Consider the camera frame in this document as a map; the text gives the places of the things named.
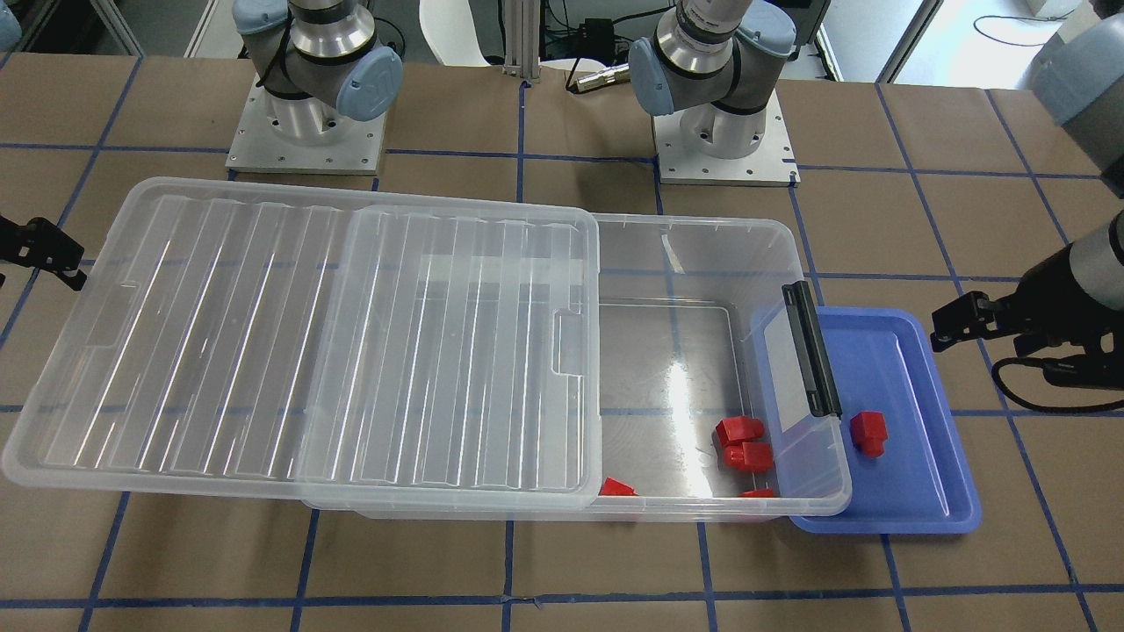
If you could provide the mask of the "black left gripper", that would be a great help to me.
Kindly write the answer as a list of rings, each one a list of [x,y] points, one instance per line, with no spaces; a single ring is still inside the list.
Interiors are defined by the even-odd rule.
[[[1012,337],[1015,356],[994,363],[1036,368],[1045,383],[1088,391],[1121,391],[1121,297],[1085,290],[1070,255],[1051,255],[1019,279],[1015,292],[991,299],[969,291],[932,313],[931,347],[960,341]]]

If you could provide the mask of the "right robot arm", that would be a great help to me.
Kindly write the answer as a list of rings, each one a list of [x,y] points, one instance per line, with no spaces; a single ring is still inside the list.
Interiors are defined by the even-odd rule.
[[[404,80],[377,17],[357,1],[236,1],[236,31],[256,67],[256,119],[268,133],[237,133],[234,147],[277,144],[272,163],[230,157],[241,172],[282,172],[302,148],[337,147],[352,127],[389,112]]]

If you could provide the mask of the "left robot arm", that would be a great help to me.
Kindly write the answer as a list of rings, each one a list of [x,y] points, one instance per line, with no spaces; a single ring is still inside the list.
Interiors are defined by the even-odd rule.
[[[1097,21],[1052,49],[1032,92],[1121,195],[1121,3],[1095,1]],[[764,108],[796,47],[790,16],[765,1],[679,1],[647,39],[629,45],[629,80],[653,117],[694,111],[703,154],[754,150]],[[991,370],[1040,370],[1057,387],[1121,389],[1121,216],[1028,269],[999,299],[972,291],[933,312],[930,344],[1010,337]]]

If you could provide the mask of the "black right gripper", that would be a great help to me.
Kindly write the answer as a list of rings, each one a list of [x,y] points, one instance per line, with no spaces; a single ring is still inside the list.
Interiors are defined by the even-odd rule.
[[[56,224],[35,217],[20,225],[1,216],[1,260],[40,269],[58,277],[72,291],[80,291],[88,276],[80,270],[85,249]]]

